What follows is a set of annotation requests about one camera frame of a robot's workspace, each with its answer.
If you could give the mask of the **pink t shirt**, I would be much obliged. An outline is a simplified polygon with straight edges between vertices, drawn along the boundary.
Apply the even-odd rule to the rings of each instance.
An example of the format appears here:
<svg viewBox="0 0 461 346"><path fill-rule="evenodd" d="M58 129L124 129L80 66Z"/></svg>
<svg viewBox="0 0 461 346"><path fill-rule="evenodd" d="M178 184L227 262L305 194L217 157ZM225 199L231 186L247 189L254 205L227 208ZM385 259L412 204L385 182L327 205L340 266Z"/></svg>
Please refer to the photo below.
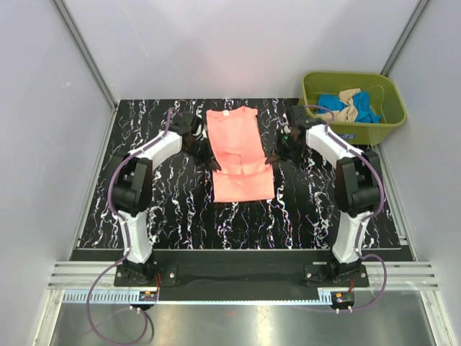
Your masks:
<svg viewBox="0 0 461 346"><path fill-rule="evenodd" d="M214 201L240 203L274 198L274 174L261 142L258 110L208 110L207 130L221 169L212 174Z"/></svg>

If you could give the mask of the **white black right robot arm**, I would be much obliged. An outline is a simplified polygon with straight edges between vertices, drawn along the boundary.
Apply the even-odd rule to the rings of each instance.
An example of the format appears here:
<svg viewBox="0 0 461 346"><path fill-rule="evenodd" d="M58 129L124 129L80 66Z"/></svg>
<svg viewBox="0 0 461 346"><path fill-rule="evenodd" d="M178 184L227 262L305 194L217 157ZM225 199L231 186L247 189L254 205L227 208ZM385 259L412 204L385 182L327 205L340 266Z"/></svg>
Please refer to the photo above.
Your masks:
<svg viewBox="0 0 461 346"><path fill-rule="evenodd" d="M310 117L306 110L307 106L297 105L286 111L286 121L277 129L266 163L292 161L297 152L308 147L335 169L339 230L327 263L309 270L305 281L348 285L359 276L365 259L362 244L367 224L384 206L380 158L374 151L353 147L331 129L329 121Z"/></svg>

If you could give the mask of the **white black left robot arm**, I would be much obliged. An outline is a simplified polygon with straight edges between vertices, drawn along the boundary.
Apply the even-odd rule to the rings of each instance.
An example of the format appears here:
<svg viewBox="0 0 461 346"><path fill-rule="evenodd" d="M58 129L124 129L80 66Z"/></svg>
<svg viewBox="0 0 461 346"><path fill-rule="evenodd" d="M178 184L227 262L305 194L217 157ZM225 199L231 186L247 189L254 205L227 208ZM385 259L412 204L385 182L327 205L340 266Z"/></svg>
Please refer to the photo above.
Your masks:
<svg viewBox="0 0 461 346"><path fill-rule="evenodd" d="M199 167L221 170L212 152L205 121L199 115L180 115L170 108L163 131L132 151L115 155L113 161L107 204L120 224L124 243L123 257L117 263L122 274L139 285L148 285L159 278L146 216L153 197L153 173L179 153L192 157Z"/></svg>

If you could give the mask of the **blue t shirt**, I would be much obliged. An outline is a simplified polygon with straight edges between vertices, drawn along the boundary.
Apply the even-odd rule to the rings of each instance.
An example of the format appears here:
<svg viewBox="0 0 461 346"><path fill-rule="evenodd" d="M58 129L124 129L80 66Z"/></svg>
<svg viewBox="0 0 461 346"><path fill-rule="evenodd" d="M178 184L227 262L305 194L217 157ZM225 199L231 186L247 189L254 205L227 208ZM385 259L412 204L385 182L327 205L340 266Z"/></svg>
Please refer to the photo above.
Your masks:
<svg viewBox="0 0 461 346"><path fill-rule="evenodd" d="M358 116L354 123L379 123L380 116L376 115L371 108L370 96L367 92L361 91L354 96L354 105L358 109Z"/></svg>

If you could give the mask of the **olive green plastic bin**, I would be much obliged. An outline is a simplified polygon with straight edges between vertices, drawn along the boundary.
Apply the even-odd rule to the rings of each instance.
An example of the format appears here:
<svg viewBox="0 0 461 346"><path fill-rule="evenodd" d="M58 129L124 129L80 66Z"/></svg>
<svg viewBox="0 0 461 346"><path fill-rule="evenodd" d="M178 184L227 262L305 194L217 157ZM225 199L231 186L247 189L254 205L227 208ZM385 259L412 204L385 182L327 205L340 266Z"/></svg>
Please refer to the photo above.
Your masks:
<svg viewBox="0 0 461 346"><path fill-rule="evenodd" d="M332 129L356 145L374 146L404 124L407 113L394 83L379 74L314 71L302 81L309 116L334 119Z"/></svg>

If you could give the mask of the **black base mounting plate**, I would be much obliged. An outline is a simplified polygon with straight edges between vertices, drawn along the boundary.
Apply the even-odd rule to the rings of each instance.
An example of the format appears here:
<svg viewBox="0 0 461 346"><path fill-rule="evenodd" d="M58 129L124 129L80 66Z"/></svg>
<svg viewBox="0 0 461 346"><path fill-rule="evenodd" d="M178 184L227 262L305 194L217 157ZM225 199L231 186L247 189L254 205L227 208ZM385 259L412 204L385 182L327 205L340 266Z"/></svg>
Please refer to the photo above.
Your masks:
<svg viewBox="0 0 461 346"><path fill-rule="evenodd" d="M367 288L363 265L334 272L328 250L172 250L156 249L141 276L123 266L115 285L143 290L160 285L161 302L246 303L307 301L318 289Z"/></svg>

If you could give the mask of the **aluminium frame rail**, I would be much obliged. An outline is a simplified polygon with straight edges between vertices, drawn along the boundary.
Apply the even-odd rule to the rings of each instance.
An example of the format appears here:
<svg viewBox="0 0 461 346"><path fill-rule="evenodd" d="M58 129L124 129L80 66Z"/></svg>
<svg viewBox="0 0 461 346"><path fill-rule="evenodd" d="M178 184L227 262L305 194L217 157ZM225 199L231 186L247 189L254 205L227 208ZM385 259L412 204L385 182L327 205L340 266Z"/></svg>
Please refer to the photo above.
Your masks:
<svg viewBox="0 0 461 346"><path fill-rule="evenodd" d="M55 263L48 283L49 290L90 288L97 276L112 263L108 261L59 261ZM383 279L387 290L438 290L438 282L428 262L388 262L387 275L376 262L367 262L367 277L372 290L377 290Z"/></svg>

